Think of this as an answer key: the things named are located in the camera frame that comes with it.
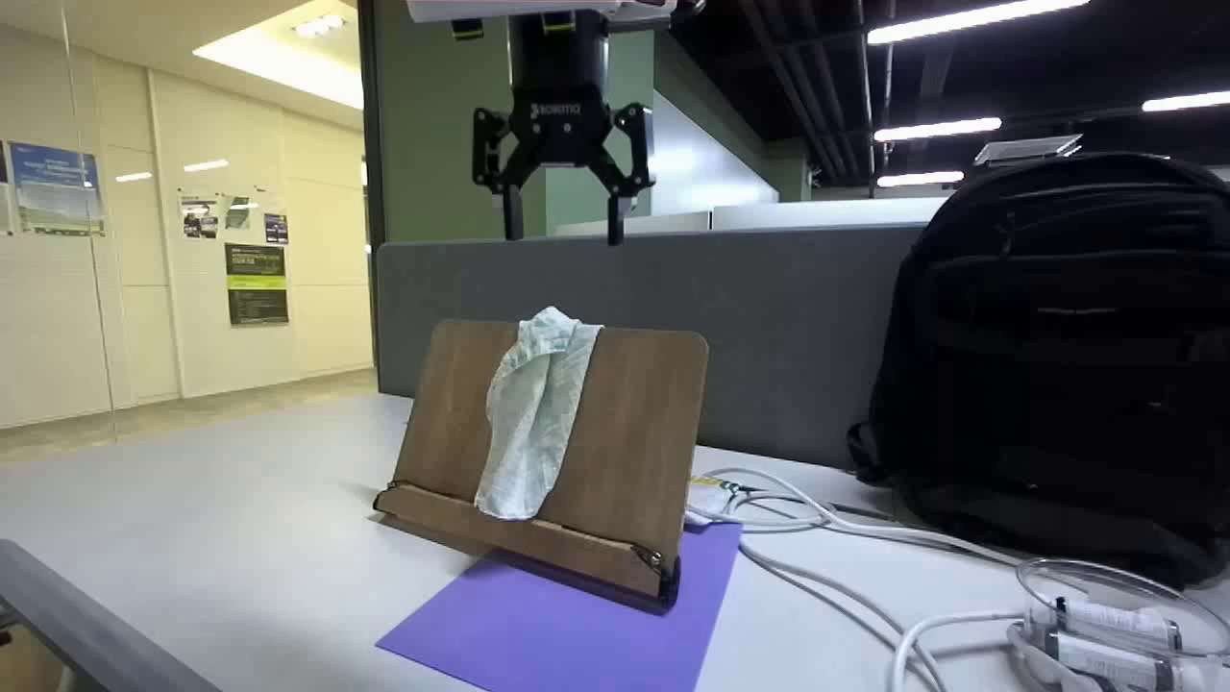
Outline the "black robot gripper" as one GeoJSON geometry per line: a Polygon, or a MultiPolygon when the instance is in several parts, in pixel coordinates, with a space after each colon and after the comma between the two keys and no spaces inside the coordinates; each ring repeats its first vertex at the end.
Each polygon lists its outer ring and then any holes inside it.
{"type": "Polygon", "coordinates": [[[586,164],[609,190],[609,246],[649,176],[649,106],[605,99],[612,22],[600,12],[512,21],[512,110],[473,110],[473,181],[501,194],[504,237],[523,237],[523,186],[539,164],[586,164]]]}

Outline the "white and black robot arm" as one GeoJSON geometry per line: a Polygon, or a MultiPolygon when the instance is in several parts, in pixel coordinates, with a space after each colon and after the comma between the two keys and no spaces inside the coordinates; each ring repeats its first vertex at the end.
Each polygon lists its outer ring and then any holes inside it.
{"type": "Polygon", "coordinates": [[[609,242],[623,242],[626,203],[653,186],[649,106],[609,105],[609,37],[663,28],[682,0],[404,0],[414,22],[476,33],[507,21],[512,106],[473,110],[471,176],[501,199],[504,237],[523,237],[523,190],[542,164],[590,171],[609,194],[609,242]]]}

